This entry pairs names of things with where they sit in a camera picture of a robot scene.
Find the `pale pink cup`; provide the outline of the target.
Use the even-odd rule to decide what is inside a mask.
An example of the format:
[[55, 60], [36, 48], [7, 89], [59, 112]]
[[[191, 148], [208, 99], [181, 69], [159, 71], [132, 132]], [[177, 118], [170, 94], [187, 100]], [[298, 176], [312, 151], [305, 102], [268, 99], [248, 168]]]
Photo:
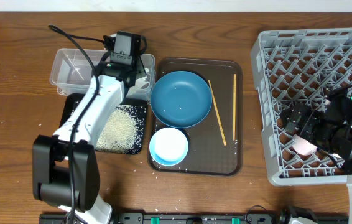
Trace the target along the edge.
[[300, 155], [309, 156], [317, 151], [317, 147], [315, 145], [309, 143], [306, 139], [301, 138], [296, 134], [294, 134], [292, 140], [294, 141], [292, 148]]

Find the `wooden chopstick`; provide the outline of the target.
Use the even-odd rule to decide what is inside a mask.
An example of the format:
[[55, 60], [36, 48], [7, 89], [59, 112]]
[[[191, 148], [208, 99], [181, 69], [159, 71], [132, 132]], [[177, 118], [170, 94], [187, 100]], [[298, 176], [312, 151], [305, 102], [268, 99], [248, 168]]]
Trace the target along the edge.
[[233, 140], [236, 140], [236, 92], [237, 92], [237, 81], [236, 74], [233, 74]]
[[220, 114], [219, 114], [218, 107], [217, 107], [217, 104], [216, 104], [216, 98], [215, 98], [215, 95], [214, 95], [214, 92], [213, 92], [213, 87], [211, 85], [211, 80], [209, 80], [209, 79], [208, 79], [208, 84], [209, 84], [210, 91], [211, 91], [212, 102], [213, 102], [213, 106], [215, 108], [215, 114], [216, 114], [216, 119], [217, 119], [217, 122], [218, 122], [220, 134], [221, 134], [221, 139], [222, 139], [223, 145], [227, 146], [225, 134], [224, 134], [224, 131], [223, 131], [223, 126], [222, 126], [222, 123], [221, 123]]

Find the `dark blue bowl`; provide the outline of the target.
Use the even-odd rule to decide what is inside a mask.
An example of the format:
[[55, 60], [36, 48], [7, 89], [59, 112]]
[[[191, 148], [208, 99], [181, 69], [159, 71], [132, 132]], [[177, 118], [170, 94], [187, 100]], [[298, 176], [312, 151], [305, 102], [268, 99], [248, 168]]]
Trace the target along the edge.
[[150, 102], [160, 122], [173, 128], [190, 128], [208, 116], [212, 96], [209, 84], [201, 76], [174, 71], [158, 79]]

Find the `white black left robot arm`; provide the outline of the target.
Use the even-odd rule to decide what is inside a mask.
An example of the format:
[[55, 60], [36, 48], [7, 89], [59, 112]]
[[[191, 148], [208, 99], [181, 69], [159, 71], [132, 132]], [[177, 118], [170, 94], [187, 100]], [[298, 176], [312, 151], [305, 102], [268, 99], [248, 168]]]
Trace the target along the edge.
[[108, 52], [92, 71], [88, 91], [52, 136], [32, 145], [35, 199], [68, 212], [67, 221], [109, 223], [112, 207], [99, 195], [95, 147], [114, 109], [146, 75], [141, 56]]

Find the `light blue small bowl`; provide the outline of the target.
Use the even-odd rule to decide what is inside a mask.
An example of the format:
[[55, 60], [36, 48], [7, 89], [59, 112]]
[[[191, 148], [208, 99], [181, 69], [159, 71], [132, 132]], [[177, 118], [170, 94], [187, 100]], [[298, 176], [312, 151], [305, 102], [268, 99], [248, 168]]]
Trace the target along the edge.
[[189, 143], [186, 135], [176, 128], [162, 128], [154, 133], [149, 143], [151, 158], [162, 166], [174, 166], [187, 156]]

